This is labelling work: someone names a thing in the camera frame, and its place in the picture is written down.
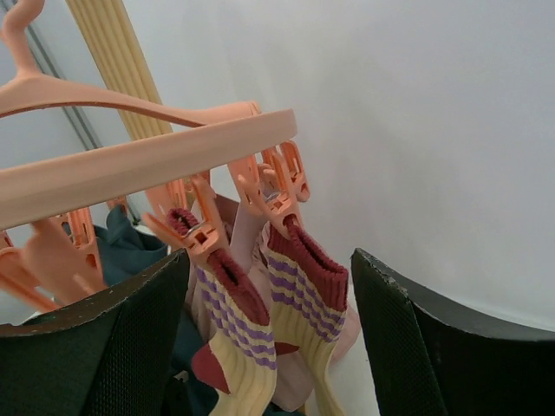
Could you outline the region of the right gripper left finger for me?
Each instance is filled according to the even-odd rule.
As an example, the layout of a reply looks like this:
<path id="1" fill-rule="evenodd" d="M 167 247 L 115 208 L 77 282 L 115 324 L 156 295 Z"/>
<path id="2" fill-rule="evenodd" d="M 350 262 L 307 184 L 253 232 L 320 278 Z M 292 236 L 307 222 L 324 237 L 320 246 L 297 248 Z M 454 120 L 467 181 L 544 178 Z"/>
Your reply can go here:
<path id="1" fill-rule="evenodd" d="M 187 289 L 178 250 L 123 283 L 1 327 L 3 415 L 158 415 Z"/>

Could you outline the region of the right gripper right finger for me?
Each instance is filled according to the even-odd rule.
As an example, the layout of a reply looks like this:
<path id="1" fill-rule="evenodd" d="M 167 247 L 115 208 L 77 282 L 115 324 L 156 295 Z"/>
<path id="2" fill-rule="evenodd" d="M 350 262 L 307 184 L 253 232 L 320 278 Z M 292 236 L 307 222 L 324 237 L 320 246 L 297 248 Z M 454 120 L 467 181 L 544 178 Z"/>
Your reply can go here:
<path id="1" fill-rule="evenodd" d="M 356 305 L 382 415 L 552 415 L 554 333 L 462 305 L 360 248 Z"/>

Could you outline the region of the pink round clip hanger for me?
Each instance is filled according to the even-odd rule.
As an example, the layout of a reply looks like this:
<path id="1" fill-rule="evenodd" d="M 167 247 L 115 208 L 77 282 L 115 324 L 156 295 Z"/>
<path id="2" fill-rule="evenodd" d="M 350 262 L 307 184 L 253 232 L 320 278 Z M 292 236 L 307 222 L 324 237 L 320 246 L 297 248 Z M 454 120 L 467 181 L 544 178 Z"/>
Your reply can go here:
<path id="1" fill-rule="evenodd" d="M 11 167 L 1 172 L 1 226 L 22 224 L 33 235 L 20 250 L 1 254 L 1 286 L 47 312 L 104 288 L 88 248 L 75 246 L 58 222 L 81 209 L 147 190 L 281 144 L 297 134 L 290 109 L 256 115 L 249 102 L 206 110 L 167 107 L 120 92 L 44 74 L 27 42 L 41 1 L 19 1 L 3 19 L 1 37 L 16 65 L 1 88 L 1 114 L 50 107 L 106 107 L 181 125 L 177 133 Z"/>

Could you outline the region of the red purple striped sock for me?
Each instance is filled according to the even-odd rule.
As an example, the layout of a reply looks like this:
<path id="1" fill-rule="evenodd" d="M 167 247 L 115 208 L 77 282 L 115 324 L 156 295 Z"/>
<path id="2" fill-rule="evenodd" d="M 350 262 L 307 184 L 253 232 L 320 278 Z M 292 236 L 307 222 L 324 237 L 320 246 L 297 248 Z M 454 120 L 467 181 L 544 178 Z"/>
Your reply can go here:
<path id="1" fill-rule="evenodd" d="M 248 275 L 225 247 L 225 231 L 172 209 L 214 333 L 192 359 L 198 380 L 213 387 L 213 415 L 261 415 L 277 384 L 277 351 L 268 309 Z"/>
<path id="2" fill-rule="evenodd" d="M 329 365 L 346 321 L 349 272 L 332 260 L 292 216 L 278 231 L 267 224 L 261 248 L 271 287 L 274 339 L 295 347 L 314 382 L 322 415 L 343 415 Z"/>

